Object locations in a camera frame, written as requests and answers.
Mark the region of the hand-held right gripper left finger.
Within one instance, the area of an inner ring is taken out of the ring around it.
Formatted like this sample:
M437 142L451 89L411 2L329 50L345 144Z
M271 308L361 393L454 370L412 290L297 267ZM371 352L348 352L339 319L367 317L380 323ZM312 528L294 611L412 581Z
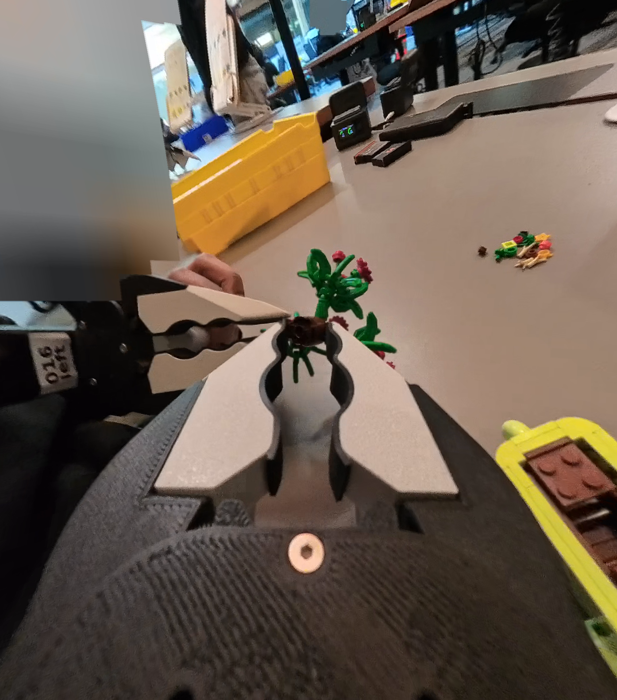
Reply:
M157 494L262 498L278 493L282 438L275 402L283 389L286 323L267 328L213 371L169 451Z

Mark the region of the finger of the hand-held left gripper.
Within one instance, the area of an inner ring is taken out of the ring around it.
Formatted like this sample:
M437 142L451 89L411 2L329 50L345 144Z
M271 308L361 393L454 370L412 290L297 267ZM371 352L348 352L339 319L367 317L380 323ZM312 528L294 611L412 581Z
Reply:
M292 317L291 311L267 302L196 286L140 295L137 307L138 318L152 335L179 335L195 327L260 326Z
M257 338L258 335L242 337L223 349L210 349L206 346L207 335L155 336L149 365L150 390L153 394L184 390L205 379Z

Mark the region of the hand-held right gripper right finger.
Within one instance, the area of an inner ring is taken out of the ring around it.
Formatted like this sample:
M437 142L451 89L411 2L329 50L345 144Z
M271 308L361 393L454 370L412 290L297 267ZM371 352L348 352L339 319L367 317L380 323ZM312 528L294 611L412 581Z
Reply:
M397 501L455 499L459 489L409 383L340 325L327 324L333 419L329 483L337 501L366 476Z

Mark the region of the green toy brick plant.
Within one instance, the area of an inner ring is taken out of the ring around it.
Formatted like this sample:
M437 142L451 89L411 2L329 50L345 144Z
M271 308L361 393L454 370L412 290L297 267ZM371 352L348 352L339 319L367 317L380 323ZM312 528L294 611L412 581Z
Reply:
M331 332L349 331L346 314L351 313L365 324L366 313L358 302L374 282L373 273L364 258L348 255L341 250L330 257L320 249L311 249L305 268L297 275L308 281L315 292L316 305L312 316L295 312L286 321L286 357L292 362L292 379L299 381L300 365L308 375L315 369L311 356L322 355L333 360L335 341Z

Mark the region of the person's left hand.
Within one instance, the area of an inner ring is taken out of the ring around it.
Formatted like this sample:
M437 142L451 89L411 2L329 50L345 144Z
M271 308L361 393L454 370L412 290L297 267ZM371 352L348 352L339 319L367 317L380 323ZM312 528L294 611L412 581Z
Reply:
M182 261L167 278L186 286L244 296L242 277L226 262L208 253L199 253Z

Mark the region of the green toy brick leaf sprig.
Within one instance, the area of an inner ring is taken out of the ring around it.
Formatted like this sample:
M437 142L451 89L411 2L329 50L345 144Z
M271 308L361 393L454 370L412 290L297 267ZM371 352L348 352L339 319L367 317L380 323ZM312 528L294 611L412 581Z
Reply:
M377 317L373 311L370 311L366 315L365 324L354 331L353 337L362 343L371 353L375 354L382 361L386 361L389 366L394 368L394 363L387 358L390 355L395 355L397 353L397 348L380 339L380 334L381 329Z

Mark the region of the yellow plastic bin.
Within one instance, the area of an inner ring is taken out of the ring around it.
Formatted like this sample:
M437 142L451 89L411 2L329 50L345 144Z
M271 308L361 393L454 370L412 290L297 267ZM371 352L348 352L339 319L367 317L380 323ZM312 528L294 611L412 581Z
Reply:
M278 119L172 182L181 246L222 253L329 181L318 114Z

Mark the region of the person's dark clothing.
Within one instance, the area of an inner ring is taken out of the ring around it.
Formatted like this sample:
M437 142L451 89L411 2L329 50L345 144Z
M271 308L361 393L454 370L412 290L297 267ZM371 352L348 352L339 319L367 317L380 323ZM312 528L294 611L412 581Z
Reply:
M191 670L148 679L142 661L113 670L98 654L155 635L119 627L110 584L136 577L153 555L189 543L204 500L153 495L156 477L200 397L185 390L138 433L73 419L62 398L0 409L0 699L201 699Z

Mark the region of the blue plastic crate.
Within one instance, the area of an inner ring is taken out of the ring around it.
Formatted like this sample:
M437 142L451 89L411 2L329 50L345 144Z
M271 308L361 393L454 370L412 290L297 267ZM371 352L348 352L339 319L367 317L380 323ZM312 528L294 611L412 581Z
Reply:
M189 152L196 152L215 139L228 133L228 123L223 116L213 115L202 123L195 124L180 136L180 141Z

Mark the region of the lime toy brick planter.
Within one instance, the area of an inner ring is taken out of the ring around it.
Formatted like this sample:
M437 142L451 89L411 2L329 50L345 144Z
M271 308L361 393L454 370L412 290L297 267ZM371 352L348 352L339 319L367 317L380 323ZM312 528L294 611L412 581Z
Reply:
M502 426L495 461L558 552L586 631L617 678L617 441L578 417Z

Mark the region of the dark rectangular battery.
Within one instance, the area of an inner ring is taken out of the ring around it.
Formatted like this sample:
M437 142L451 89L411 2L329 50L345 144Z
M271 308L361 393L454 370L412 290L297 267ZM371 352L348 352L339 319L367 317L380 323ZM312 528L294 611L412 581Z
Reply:
M391 143L371 159L374 167L387 168L412 151L411 141Z
M355 165L368 164L390 147L389 142L372 141L354 155Z

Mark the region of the black charger case with display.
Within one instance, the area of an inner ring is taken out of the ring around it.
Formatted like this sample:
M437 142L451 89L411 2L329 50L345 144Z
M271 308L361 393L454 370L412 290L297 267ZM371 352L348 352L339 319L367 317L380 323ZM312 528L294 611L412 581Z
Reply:
M329 97L331 135L339 151L361 144L372 133L367 83L350 83Z

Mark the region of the pile of small toy bricks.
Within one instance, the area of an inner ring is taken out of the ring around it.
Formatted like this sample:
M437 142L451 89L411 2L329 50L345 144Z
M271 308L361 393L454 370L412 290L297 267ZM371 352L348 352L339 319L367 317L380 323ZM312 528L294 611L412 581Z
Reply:
M545 264L553 256L553 238L546 232L531 234L528 231L521 231L510 240L503 241L494 250L496 263L514 260L514 267L522 270Z

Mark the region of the cardboard sheet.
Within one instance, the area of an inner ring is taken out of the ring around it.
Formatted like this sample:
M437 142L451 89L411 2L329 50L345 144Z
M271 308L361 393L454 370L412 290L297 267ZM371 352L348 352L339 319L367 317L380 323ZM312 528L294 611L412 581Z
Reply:
M206 1L205 27L214 113L230 118L237 132L271 122L273 110L259 89L264 73L253 58L240 67L235 21L225 1Z

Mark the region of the black pillar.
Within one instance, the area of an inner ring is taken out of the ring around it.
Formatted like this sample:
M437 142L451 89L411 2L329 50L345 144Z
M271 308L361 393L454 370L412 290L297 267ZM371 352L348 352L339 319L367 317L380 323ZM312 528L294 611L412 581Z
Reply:
M279 31L279 37L284 46L286 58L292 72L294 89L301 101L307 101L311 98L311 93L305 79L303 66L298 58L294 37L289 27L283 3L282 1L269 1L269 5L273 12L275 23Z

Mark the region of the black flat case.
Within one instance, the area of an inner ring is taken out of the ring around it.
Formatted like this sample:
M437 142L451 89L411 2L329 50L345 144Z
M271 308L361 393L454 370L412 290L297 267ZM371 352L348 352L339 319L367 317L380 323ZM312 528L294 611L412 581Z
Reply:
M473 115L472 101L446 104L435 110L418 113L409 118L404 117L385 127L378 138L388 144L430 139L451 132L461 122L473 118Z

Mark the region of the brown long desk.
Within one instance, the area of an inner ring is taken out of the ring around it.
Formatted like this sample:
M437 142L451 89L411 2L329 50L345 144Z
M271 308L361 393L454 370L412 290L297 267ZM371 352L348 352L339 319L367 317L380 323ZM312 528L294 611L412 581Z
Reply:
M464 22L454 9L463 4L464 1L408 1L387 12L364 31L311 60L304 65L304 73L321 80L366 59L382 57L394 46L392 36L398 37L407 27L421 42L444 39L446 64L453 66L456 58L454 33Z

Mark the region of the black desk mat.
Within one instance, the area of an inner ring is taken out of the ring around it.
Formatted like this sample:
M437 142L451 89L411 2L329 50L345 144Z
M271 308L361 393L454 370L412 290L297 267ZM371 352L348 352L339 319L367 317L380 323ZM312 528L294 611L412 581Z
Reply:
M443 110L447 113L461 104L470 104L473 116L492 116L558 106L601 77L613 66L612 63L607 63L578 69L566 74L550 75L521 83L470 92L452 97L436 110Z

